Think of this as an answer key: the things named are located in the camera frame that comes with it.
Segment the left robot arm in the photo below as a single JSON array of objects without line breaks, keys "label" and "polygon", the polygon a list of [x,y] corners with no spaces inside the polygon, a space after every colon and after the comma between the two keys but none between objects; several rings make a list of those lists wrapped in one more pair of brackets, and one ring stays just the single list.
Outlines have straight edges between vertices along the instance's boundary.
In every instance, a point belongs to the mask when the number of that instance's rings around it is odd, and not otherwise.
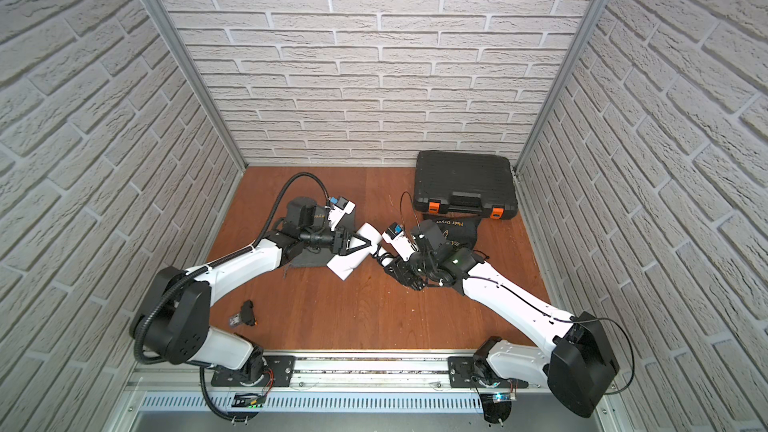
[{"label": "left robot arm", "polygon": [[353,229],[343,220],[354,210],[344,197],[329,193],[322,202],[291,200],[277,215],[285,193],[301,173],[290,177],[276,197],[256,239],[202,265],[168,266],[154,276],[129,327],[135,360],[143,365],[191,364],[222,370],[246,386],[258,383],[267,363],[260,346],[210,324],[212,307],[252,279],[289,264],[304,250],[328,250],[345,257],[356,252]]}]

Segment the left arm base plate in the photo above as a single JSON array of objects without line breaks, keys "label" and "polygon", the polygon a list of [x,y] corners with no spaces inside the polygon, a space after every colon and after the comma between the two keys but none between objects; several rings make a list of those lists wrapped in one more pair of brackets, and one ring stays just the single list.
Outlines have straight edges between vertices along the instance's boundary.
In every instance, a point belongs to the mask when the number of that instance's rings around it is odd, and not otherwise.
[{"label": "left arm base plate", "polygon": [[213,387],[261,387],[269,383],[273,387],[287,387],[296,363],[294,355],[266,354],[252,359],[241,369],[216,368],[213,372]]}]

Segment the grey drawstring bag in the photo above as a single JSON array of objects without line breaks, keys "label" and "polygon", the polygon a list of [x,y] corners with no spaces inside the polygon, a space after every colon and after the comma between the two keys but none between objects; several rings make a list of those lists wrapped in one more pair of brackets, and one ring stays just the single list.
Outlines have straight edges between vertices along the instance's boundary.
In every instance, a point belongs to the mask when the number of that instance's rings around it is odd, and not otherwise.
[{"label": "grey drawstring bag", "polygon": [[[333,231],[327,215],[328,210],[318,205],[289,205],[284,231],[298,239],[300,248],[298,255],[291,261],[293,267],[325,267],[336,255],[332,252]],[[354,228],[347,230],[356,237]]]}]

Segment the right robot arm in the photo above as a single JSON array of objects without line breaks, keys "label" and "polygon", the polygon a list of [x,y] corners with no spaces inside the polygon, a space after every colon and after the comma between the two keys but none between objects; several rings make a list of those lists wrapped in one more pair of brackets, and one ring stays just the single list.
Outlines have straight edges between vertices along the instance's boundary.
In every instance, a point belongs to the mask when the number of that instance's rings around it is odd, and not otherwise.
[{"label": "right robot arm", "polygon": [[381,263],[397,282],[416,291],[452,288],[495,312],[537,347],[523,354],[499,337],[488,339],[473,356],[479,386],[515,380],[544,385],[583,418],[610,394],[620,366],[603,327],[606,318],[574,315],[538,299],[498,272],[486,255],[448,241],[431,220],[410,232],[393,223],[383,239],[396,253]]}]

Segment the white hair dryer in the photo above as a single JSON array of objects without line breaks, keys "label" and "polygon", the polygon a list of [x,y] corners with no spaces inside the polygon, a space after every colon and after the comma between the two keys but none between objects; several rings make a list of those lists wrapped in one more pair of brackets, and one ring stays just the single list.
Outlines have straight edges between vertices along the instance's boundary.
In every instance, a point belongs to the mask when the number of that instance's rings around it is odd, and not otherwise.
[{"label": "white hair dryer", "polygon": [[334,255],[327,263],[327,267],[341,280],[346,280],[368,257],[382,259],[384,264],[392,261],[386,257],[387,252],[381,247],[382,234],[375,227],[365,223],[358,229],[357,234],[362,236],[362,239],[351,239],[351,246],[356,248],[356,251],[344,256]]}]

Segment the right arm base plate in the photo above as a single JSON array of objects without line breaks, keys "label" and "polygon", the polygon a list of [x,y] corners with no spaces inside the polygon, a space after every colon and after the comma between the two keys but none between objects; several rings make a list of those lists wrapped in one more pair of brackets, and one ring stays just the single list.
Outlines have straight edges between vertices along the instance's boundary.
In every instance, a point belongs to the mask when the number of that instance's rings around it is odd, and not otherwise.
[{"label": "right arm base plate", "polygon": [[529,383],[520,379],[500,378],[482,360],[472,356],[450,356],[447,358],[450,386],[454,389],[526,389]]}]

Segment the black drawstring bag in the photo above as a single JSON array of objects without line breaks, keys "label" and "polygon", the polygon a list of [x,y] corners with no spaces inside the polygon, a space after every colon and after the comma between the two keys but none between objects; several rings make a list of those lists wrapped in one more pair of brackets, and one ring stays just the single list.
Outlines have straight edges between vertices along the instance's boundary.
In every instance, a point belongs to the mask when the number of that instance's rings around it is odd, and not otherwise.
[{"label": "black drawstring bag", "polygon": [[446,217],[424,214],[423,219],[435,222],[447,242],[471,249],[477,243],[478,229],[482,221],[479,216]]}]

